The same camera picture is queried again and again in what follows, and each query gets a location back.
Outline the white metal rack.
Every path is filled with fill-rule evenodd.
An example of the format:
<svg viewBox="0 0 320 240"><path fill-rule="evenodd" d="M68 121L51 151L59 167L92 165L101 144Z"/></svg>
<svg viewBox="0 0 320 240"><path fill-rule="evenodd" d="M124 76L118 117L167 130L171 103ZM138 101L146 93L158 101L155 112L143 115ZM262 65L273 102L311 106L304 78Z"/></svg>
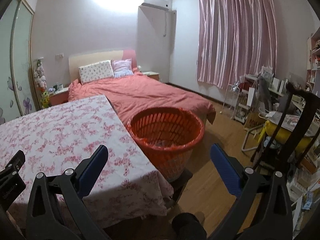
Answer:
<svg viewBox="0 0 320 240"><path fill-rule="evenodd" d="M258 76L250 74L240 76L240 79L234 84L227 85L220 114L227 108L227 115L230 119L244 125L253 109L257 92Z"/></svg>

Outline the floral white pillow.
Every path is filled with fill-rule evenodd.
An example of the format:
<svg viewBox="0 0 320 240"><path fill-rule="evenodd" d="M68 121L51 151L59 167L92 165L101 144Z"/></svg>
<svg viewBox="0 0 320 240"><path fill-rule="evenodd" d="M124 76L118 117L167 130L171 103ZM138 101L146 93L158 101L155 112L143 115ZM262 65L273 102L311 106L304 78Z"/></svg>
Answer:
<svg viewBox="0 0 320 240"><path fill-rule="evenodd" d="M110 60L100 61L79 67L81 84L114 77Z"/></svg>

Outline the floral pink white bedsheet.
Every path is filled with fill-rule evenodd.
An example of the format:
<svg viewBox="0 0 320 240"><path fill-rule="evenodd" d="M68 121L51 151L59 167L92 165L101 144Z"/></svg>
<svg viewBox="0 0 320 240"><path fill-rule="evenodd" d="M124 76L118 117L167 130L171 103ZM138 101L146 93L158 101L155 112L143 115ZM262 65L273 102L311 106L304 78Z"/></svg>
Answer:
<svg viewBox="0 0 320 240"><path fill-rule="evenodd" d="M172 186L152 165L118 118L107 98L93 96L38 111L1 125L1 167L17 151L25 153L20 171L26 188L9 208L25 227L36 175L62 174L104 145L108 161L84 204L106 228L125 219L167 214Z"/></svg>

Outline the yellow folding chair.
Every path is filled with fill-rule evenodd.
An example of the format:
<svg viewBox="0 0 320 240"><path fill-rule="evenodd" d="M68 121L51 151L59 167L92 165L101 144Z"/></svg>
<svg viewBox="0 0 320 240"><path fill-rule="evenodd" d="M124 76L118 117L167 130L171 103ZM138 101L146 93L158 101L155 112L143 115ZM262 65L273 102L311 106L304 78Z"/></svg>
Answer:
<svg viewBox="0 0 320 240"><path fill-rule="evenodd" d="M282 113L271 111L269 113L254 113L256 117L259 117L258 125L251 127L245 136L244 142L242 144L241 151L247 152L257 149L257 146L253 148L245 148L246 141L248 139L249 133L257 130L259 133L258 143L260 143L263 139L263 136L272 137L274 134L277 124L282 116ZM297 123L300 117L296 115L286 115L283 123L281 124L281 128L278 131L275 141L281 145L285 144L293 130L296 128ZM302 153L311 142L311 139L316 135L316 132L319 129L319 124L317 122L312 122L308 130L306 131L304 137L298 140L298 145L295 149L297 153Z"/></svg>

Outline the plush toy hanging stack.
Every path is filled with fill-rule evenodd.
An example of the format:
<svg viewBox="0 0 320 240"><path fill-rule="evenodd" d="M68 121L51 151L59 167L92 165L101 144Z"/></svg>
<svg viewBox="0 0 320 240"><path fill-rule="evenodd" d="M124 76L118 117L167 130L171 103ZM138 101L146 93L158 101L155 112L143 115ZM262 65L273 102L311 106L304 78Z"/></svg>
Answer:
<svg viewBox="0 0 320 240"><path fill-rule="evenodd" d="M42 64L43 58L36 60L36 67L34 69L34 80L37 89L40 91L40 104L41 108L45 109L49 107L49 93L47 90L47 80L44 74L44 68Z"/></svg>

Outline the coral red duvet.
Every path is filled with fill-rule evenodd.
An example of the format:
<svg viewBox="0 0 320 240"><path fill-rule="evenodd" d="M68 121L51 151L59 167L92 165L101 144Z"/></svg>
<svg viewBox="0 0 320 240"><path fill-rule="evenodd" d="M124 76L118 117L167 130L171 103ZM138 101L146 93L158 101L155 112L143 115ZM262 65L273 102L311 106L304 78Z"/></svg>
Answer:
<svg viewBox="0 0 320 240"><path fill-rule="evenodd" d="M68 100L75 101L104 95L114 107L123 124L138 112L152 107L175 107L192 111L202 121L215 120L213 104L202 96L176 88L140 72L133 75L107 78L81 84L74 80L68 87Z"/></svg>

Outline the beige pink headboard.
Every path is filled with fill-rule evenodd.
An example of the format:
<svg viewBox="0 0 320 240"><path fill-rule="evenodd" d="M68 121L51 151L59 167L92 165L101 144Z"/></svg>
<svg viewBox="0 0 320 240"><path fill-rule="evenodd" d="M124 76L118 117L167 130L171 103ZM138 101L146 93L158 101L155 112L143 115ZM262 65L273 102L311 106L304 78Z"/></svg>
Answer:
<svg viewBox="0 0 320 240"><path fill-rule="evenodd" d="M101 51L96 53L73 55L69 57L69 74L71 82L79 79L80 74L78 68L88 64L93 64L106 60L132 60L132 68L137 68L136 52L135 50L113 50Z"/></svg>

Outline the pink bedside table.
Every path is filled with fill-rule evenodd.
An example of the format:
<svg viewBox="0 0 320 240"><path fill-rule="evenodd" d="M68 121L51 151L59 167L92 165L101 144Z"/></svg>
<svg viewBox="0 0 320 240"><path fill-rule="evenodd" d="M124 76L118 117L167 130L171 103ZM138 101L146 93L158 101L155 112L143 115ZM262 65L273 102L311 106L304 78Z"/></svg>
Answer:
<svg viewBox="0 0 320 240"><path fill-rule="evenodd" d="M58 90L49 96L51 106L60 105L68 102L68 87Z"/></svg>

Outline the orange plastic basket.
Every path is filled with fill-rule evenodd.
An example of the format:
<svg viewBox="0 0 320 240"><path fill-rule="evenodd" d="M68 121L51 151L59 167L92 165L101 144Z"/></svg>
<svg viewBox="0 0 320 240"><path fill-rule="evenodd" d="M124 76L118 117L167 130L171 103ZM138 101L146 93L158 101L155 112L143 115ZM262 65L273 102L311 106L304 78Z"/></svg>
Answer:
<svg viewBox="0 0 320 240"><path fill-rule="evenodd" d="M204 136L202 120L191 111L175 107L144 109L127 122L126 128L169 182L180 177Z"/></svg>

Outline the floral sliding wardrobe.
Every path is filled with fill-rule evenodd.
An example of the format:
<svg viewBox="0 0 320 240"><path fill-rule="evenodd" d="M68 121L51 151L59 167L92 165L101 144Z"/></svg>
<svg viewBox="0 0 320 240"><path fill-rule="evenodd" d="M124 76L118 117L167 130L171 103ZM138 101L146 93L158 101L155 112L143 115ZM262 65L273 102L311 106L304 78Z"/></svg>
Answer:
<svg viewBox="0 0 320 240"><path fill-rule="evenodd" d="M1 18L1 124L40 108L31 66L33 14L23 0L12 0Z"/></svg>

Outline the right bedside table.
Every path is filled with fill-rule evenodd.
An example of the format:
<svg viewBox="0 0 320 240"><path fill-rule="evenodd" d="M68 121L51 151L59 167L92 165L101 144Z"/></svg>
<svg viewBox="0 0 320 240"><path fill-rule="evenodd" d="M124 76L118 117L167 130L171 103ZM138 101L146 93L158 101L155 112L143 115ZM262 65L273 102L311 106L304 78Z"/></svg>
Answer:
<svg viewBox="0 0 320 240"><path fill-rule="evenodd" d="M157 72L142 72L143 75L146 75L154 80L159 81L160 77L159 77L159 73Z"/></svg>

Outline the white bookshelf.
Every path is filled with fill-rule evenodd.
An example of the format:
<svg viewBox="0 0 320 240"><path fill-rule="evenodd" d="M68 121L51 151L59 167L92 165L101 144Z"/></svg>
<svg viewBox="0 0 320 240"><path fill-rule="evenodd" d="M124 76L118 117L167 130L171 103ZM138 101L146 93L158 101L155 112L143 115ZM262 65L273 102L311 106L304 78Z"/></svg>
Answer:
<svg viewBox="0 0 320 240"><path fill-rule="evenodd" d="M306 83L313 94L319 96L319 31L318 28L307 40L308 57Z"/></svg>

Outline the pink striped curtain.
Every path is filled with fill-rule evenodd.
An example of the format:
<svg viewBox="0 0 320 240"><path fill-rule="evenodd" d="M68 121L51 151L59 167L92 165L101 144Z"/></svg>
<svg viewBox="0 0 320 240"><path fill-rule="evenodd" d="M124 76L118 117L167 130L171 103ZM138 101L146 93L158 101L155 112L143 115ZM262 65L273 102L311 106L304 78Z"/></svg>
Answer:
<svg viewBox="0 0 320 240"><path fill-rule="evenodd" d="M197 80L225 89L262 68L275 73L278 32L274 0L199 0Z"/></svg>

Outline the striped pink pillow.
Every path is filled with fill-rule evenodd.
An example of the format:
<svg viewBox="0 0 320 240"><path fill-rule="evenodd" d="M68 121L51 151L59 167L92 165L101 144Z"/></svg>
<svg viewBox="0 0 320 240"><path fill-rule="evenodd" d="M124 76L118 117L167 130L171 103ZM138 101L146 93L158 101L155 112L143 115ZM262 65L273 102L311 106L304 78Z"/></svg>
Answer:
<svg viewBox="0 0 320 240"><path fill-rule="evenodd" d="M111 61L114 78L125 77L133 75L132 60L112 60Z"/></svg>

